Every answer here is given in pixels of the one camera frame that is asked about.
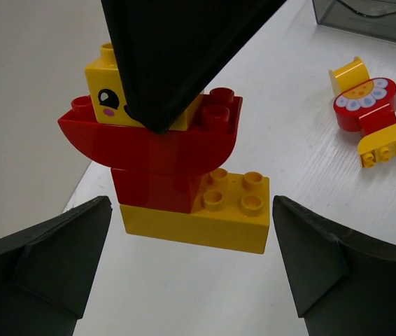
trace white table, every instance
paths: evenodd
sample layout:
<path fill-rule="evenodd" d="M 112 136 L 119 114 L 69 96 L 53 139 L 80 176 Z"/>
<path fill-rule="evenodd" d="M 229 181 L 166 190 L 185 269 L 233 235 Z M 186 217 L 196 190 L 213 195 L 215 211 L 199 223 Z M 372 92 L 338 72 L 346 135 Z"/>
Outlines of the white table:
<path fill-rule="evenodd" d="M 371 76 L 396 81 L 396 45 L 317 27 L 310 0 L 289 0 L 209 85 L 245 99 L 224 168 L 262 172 L 271 196 L 396 244 L 396 158 L 361 169 L 359 138 L 331 108 L 328 69 L 356 55 Z M 114 212 L 75 336 L 307 335 L 273 227 L 264 255 L 130 236 L 109 168 L 92 163 L 68 208 L 97 195 Z"/>

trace yellow curved brick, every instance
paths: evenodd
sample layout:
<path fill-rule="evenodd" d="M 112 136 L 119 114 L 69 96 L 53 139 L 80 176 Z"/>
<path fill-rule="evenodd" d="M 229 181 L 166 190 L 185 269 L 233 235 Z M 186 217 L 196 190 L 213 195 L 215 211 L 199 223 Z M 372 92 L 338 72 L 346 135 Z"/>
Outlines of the yellow curved brick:
<path fill-rule="evenodd" d="M 369 72 L 365 63 L 355 57 L 353 62 L 337 69 L 329 70 L 330 82 L 332 83 L 335 97 L 355 86 L 369 80 Z"/>
<path fill-rule="evenodd" d="M 396 156 L 396 124 L 365 136 L 358 144 L 362 167 L 371 168 Z"/>

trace red lego brick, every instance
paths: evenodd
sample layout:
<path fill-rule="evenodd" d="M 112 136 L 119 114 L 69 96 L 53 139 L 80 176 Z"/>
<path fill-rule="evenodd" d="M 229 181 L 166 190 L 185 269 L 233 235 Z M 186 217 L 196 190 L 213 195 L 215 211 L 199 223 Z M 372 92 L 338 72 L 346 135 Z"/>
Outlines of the red lego brick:
<path fill-rule="evenodd" d="M 234 149 L 243 98 L 235 97 L 230 89 L 214 89 L 204 95 L 187 131 L 170 130 L 162 135 L 143 127 L 99 124 L 91 120 L 94 111 L 86 100 L 81 99 L 80 112 L 70 110 L 58 123 L 67 139 L 89 159 L 133 172 L 201 176 L 221 166 Z M 229 110 L 228 122 L 218 113 L 214 113 L 214 122 L 206 112 L 202 115 L 204 108 L 216 104 Z"/>
<path fill-rule="evenodd" d="M 396 115 L 390 104 L 380 106 L 379 108 L 362 115 L 359 118 L 361 126 L 361 137 L 375 133 L 387 126 L 396 124 Z"/>
<path fill-rule="evenodd" d="M 341 93 L 333 103 L 338 125 L 347 132 L 360 132 L 360 117 L 384 108 L 396 112 L 396 84 L 389 78 L 373 78 Z"/>
<path fill-rule="evenodd" d="M 111 169 L 119 204 L 189 214 L 201 176 L 177 177 Z"/>

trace yellow arch brick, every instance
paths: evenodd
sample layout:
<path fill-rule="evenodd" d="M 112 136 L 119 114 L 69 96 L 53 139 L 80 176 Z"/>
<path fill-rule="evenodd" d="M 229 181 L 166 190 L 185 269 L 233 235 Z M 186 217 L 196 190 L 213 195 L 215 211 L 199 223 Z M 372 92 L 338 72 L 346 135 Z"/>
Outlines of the yellow arch brick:
<path fill-rule="evenodd" d="M 372 168 L 396 156 L 396 124 L 365 136 L 358 144 L 362 167 Z"/>
<path fill-rule="evenodd" d="M 359 57 L 355 57 L 353 62 L 342 68 L 329 70 L 329 76 L 335 97 L 369 80 L 369 72 Z"/>
<path fill-rule="evenodd" d="M 124 106 L 127 104 L 127 100 L 123 92 L 111 43 L 103 44 L 100 48 L 100 54 L 101 57 L 99 59 L 85 68 L 87 86 L 89 87 L 97 122 L 101 124 L 143 127 L 140 122 L 130 118 L 125 112 Z M 201 103 L 201 98 L 202 94 L 181 114 L 170 127 L 171 130 L 187 130 Z"/>
<path fill-rule="evenodd" d="M 264 253 L 269 231 L 269 179 L 217 169 L 203 177 L 192 213 L 120 205 L 131 235 Z"/>

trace pink cheek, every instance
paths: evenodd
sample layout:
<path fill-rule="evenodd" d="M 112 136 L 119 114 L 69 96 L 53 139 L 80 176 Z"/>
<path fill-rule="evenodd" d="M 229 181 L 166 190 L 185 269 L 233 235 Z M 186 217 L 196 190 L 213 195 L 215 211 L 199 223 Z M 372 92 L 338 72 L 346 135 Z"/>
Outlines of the pink cheek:
<path fill-rule="evenodd" d="M 108 108 L 105 108 L 105 109 L 103 110 L 103 113 L 105 113 L 105 115 L 108 116 L 108 117 L 113 117 L 113 116 L 114 116 L 114 111 L 113 111 L 113 110 L 110 110 L 110 109 L 108 109 Z"/>

